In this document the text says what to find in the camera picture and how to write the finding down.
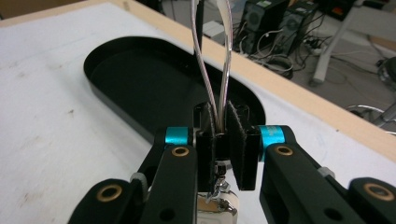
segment white cable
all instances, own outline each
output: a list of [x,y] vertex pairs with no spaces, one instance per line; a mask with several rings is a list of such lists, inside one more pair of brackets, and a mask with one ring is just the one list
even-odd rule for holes
[[265,58],[265,57],[268,57],[269,55],[271,55],[271,52],[272,52],[272,51],[274,50],[274,48],[275,48],[276,40],[274,40],[274,44],[273,44],[273,46],[271,47],[270,51],[269,51],[266,55],[263,55],[263,54],[262,54],[262,51],[260,50],[260,43],[262,42],[262,38],[263,38],[263,37],[268,37],[269,34],[277,34],[277,33],[280,33],[280,32],[282,32],[282,31],[283,31],[283,29],[280,29],[280,30],[277,30],[277,31],[269,31],[269,32],[263,34],[263,35],[260,37],[259,41],[257,42],[257,46],[256,46],[257,53],[260,54],[260,55],[261,55],[262,57],[264,57],[264,58]]
[[134,173],[131,176],[131,183],[133,180],[139,180],[140,184],[142,185],[142,198],[143,202],[145,202],[149,196],[149,184],[146,176],[142,173]]
[[196,14],[196,5],[198,5],[197,0],[191,0],[190,7],[191,7],[191,30],[192,30],[192,39],[194,42],[194,49],[197,56],[199,68],[201,70],[202,77],[204,79],[204,83],[206,86],[206,91],[209,96],[209,103],[212,105],[213,108],[213,116],[216,124],[216,130],[219,130],[219,117],[218,117],[218,110],[216,109],[216,102],[215,96],[213,95],[212,86],[210,85],[209,75],[206,72],[204,59],[202,57],[202,53],[198,43],[198,34],[196,31],[196,22],[195,22],[195,14]]
[[245,54],[245,52],[244,52],[244,50],[243,50],[243,48],[242,48],[242,43],[244,42],[244,40],[245,40],[247,37],[248,37],[248,36],[245,35],[245,36],[241,39],[241,41],[239,42],[239,53],[242,54],[242,55]]
[[225,133],[225,106],[227,104],[228,80],[230,77],[231,55],[233,51],[233,21],[228,0],[217,0],[225,33],[225,61],[221,79],[221,90],[219,98],[219,131]]

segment bolt hole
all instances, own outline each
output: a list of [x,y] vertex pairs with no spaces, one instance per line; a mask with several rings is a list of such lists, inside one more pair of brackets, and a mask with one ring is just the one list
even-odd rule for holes
[[117,193],[117,190],[114,188],[105,189],[105,191],[103,191],[103,193],[102,193],[102,196],[105,198],[109,198],[109,197],[116,195],[116,193]]
[[162,221],[171,221],[175,218],[175,211],[170,208],[163,209],[160,213],[160,219]]
[[341,216],[341,214],[337,210],[332,209],[332,208],[326,208],[324,210],[324,214],[328,218],[335,220],[335,221],[341,221],[343,219],[343,216]]
[[288,147],[277,147],[276,152],[282,156],[290,156],[293,154],[293,150]]
[[96,194],[96,198],[99,202],[108,203],[113,200],[116,200],[120,197],[122,193],[122,188],[119,185],[107,185],[102,187],[98,193]]
[[172,154],[177,157],[184,157],[189,154],[189,149],[186,147],[175,147],[172,149]]

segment metal stand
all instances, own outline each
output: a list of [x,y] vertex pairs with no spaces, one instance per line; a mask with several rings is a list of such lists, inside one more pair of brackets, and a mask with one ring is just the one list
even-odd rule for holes
[[352,9],[350,9],[348,14],[346,15],[346,18],[344,19],[343,23],[341,24],[340,29],[338,29],[337,33],[332,38],[332,41],[330,42],[329,46],[325,50],[323,50],[322,53],[320,54],[318,64],[317,64],[317,69],[315,70],[315,74],[309,82],[310,86],[316,86],[316,85],[324,82],[324,79],[326,77],[327,67],[329,64],[329,60],[330,60],[330,57],[332,56],[332,50],[335,48],[336,44],[338,43],[340,38],[343,36],[345,30],[351,23],[353,17],[357,13],[358,9],[363,5],[363,2],[364,2],[363,0],[357,0],[355,2]]

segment black plastic tray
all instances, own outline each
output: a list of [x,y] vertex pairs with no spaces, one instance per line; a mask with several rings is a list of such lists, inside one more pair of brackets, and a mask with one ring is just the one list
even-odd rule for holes
[[[218,101],[221,72],[206,69]],[[160,127],[192,126],[193,108],[208,101],[195,57],[157,38],[106,42],[90,53],[84,71],[93,92],[150,142]],[[233,78],[228,96],[249,106],[252,124],[265,123],[258,98]]]

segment cable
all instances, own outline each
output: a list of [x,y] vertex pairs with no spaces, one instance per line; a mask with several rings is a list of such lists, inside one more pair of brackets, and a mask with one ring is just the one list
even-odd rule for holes
[[247,37],[248,37],[248,36],[245,35],[245,36],[241,39],[241,41],[239,41],[239,53],[242,54],[242,55],[245,54],[244,51],[243,51],[243,48],[242,48],[242,44],[243,44],[244,40],[245,40]]
[[173,15],[173,17],[174,17],[174,21],[177,21],[177,20],[176,20],[176,14],[175,14],[175,6],[174,6],[174,4],[173,4],[173,1],[174,1],[174,0],[171,0],[172,15]]
[[349,61],[347,61],[347,60],[340,59],[340,58],[335,57],[335,56],[331,56],[331,58],[332,58],[332,59],[335,59],[335,60],[337,60],[337,61],[343,62],[343,63],[345,63],[346,65],[348,65],[349,67],[351,67],[351,68],[353,68],[353,69],[355,69],[355,70],[357,70],[357,71],[359,71],[359,72],[370,73],[370,74],[376,75],[375,72],[372,72],[372,71],[369,71],[369,70],[360,68],[360,67],[357,66],[356,64],[351,63],[351,62],[349,62]]
[[224,23],[226,57],[223,66],[219,98],[219,131],[225,133],[225,106],[227,104],[228,80],[230,77],[231,56],[233,51],[233,20],[228,0],[218,0],[218,7]]
[[373,41],[371,40],[370,36],[367,35],[367,40],[369,41],[370,45],[373,47],[373,49],[376,50],[376,52],[378,52],[378,54],[383,58],[383,59],[387,59],[388,57],[385,57],[385,55],[382,53],[381,50],[379,50],[379,48],[376,47],[376,45],[373,43]]
[[283,29],[280,29],[280,30],[277,30],[277,31],[269,31],[269,32],[263,34],[263,35],[260,37],[259,41],[257,42],[257,46],[256,46],[257,53],[260,54],[263,58],[266,58],[266,57],[268,57],[269,55],[271,55],[272,51],[273,51],[274,48],[275,48],[276,40],[274,40],[274,44],[273,44],[273,46],[271,47],[270,51],[269,51],[266,55],[263,55],[263,54],[261,53],[261,51],[260,51],[260,43],[262,42],[262,38],[263,38],[263,37],[268,37],[269,34],[277,34],[277,33],[280,33],[280,32],[282,32],[282,31],[283,31]]
[[206,72],[204,59],[202,57],[201,49],[200,49],[199,43],[198,43],[198,34],[196,31],[196,22],[195,22],[195,15],[196,15],[195,7],[196,7],[196,5],[197,5],[197,2],[195,0],[191,0],[190,7],[191,7],[192,39],[193,39],[193,43],[194,43],[194,49],[195,49],[197,61],[199,64],[199,68],[201,70],[201,74],[204,79],[207,95],[209,97],[209,103],[212,105],[212,108],[213,108],[213,116],[214,116],[214,120],[216,123],[216,129],[218,131],[219,126],[217,126],[217,125],[218,125],[219,117],[218,117],[218,110],[216,109],[215,96],[213,95],[212,86],[210,85],[209,75]]

